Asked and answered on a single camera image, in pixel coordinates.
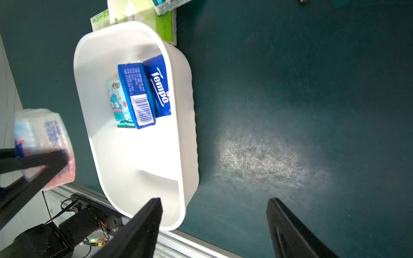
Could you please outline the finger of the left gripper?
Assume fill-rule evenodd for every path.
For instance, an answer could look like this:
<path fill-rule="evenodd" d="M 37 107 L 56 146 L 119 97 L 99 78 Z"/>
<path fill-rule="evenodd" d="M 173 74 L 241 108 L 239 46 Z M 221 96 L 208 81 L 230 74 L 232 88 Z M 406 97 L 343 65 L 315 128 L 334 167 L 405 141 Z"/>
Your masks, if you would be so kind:
<path fill-rule="evenodd" d="M 1 187 L 1 230 L 45 186 L 43 176 L 31 182 L 20 177 L 9 186 Z"/>
<path fill-rule="evenodd" d="M 14 149 L 1 149 L 1 174 L 40 167 L 33 178 L 20 177 L 16 182 L 1 188 L 2 194 L 20 194 L 23 191 L 36 194 L 68 165 L 65 153 L 56 150 L 50 153 L 18 157 Z"/>

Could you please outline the teal cartoon tissue pack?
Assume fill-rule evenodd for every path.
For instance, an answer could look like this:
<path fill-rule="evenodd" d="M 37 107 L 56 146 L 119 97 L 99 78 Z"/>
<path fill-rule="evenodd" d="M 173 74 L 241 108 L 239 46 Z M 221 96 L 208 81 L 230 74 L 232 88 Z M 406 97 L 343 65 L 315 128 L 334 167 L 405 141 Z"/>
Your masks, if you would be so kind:
<path fill-rule="evenodd" d="M 117 127 L 128 129 L 135 128 L 120 80 L 108 80 L 106 82 L 106 87 L 108 89 Z"/>

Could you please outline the pink floral Tempo pack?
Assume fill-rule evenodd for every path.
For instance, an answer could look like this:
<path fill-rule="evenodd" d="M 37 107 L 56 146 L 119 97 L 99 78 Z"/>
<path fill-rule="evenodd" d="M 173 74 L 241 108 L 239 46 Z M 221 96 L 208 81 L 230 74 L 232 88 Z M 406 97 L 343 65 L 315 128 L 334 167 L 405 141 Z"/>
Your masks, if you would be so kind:
<path fill-rule="evenodd" d="M 65 125 L 58 113 L 48 109 L 24 109 L 15 113 L 15 150 L 19 157 L 63 151 L 68 165 L 46 186 L 50 190 L 75 180 L 75 155 Z"/>

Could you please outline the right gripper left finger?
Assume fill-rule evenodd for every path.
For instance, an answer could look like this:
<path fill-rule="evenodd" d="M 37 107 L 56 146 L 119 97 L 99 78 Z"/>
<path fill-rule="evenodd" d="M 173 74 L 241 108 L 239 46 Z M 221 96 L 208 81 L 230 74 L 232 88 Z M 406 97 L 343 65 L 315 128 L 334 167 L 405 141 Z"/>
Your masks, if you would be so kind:
<path fill-rule="evenodd" d="M 162 218 L 160 198 L 150 199 L 109 241 L 95 258 L 151 258 L 156 249 Z"/>

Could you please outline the dark blue Tempo tissue pack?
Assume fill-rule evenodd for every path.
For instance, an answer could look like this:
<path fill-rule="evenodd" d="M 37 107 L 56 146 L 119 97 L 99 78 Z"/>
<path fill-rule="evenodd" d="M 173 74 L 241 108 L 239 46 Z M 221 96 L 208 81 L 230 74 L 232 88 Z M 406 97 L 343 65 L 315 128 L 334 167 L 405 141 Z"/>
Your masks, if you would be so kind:
<path fill-rule="evenodd" d="M 156 117 L 171 115 L 165 60 L 162 55 L 144 61 L 145 73 L 154 98 Z"/>

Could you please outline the green white tissue pack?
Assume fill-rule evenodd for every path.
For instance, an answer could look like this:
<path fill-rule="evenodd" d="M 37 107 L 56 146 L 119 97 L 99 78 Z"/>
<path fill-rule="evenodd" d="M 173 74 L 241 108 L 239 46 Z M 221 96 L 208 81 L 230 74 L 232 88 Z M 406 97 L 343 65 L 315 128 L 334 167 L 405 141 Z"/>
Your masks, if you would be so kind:
<path fill-rule="evenodd" d="M 150 0 L 107 1 L 107 4 L 106 10 L 91 17 L 93 31 L 120 23 L 138 21 L 155 30 L 165 42 L 177 46 L 175 10 L 159 16 Z"/>

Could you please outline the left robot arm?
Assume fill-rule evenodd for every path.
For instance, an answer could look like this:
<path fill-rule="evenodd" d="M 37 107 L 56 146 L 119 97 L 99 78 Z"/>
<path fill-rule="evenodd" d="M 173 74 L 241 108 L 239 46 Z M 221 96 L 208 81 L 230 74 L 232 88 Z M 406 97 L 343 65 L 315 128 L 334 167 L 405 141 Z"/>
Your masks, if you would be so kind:
<path fill-rule="evenodd" d="M 28 181 L 20 177 L 1 188 L 1 227 L 40 192 L 52 178 L 68 165 L 63 151 L 18 157 L 14 149 L 1 149 L 1 174 L 40 167 L 40 173 Z M 93 232 L 102 229 L 115 236 L 123 227 L 122 215 L 85 196 L 73 194 L 70 199 L 75 215 L 57 226 L 52 220 L 21 233 L 11 245 L 1 251 L 3 258 L 69 258 L 74 248 Z"/>

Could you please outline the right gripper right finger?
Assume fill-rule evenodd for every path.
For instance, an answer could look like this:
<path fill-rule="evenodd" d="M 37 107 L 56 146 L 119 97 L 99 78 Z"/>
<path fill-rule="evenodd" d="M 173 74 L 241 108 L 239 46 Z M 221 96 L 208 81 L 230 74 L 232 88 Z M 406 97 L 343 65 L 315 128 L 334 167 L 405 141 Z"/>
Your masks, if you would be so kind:
<path fill-rule="evenodd" d="M 266 217 L 277 258 L 338 258 L 280 199 L 268 200 Z"/>

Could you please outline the white oval storage box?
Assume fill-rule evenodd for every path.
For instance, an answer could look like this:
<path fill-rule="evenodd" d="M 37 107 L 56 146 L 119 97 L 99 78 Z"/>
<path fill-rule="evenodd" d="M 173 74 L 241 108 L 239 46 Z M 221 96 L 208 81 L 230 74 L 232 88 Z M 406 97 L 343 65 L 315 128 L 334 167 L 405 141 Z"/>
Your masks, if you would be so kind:
<path fill-rule="evenodd" d="M 172 113 L 154 126 L 115 124 L 107 81 L 124 63 L 162 55 Z M 183 222 L 199 186 L 197 135 L 188 60 L 149 26 L 131 21 L 86 34 L 74 53 L 74 77 L 101 188 L 120 213 L 133 217 L 152 198 L 163 208 L 160 229 Z"/>

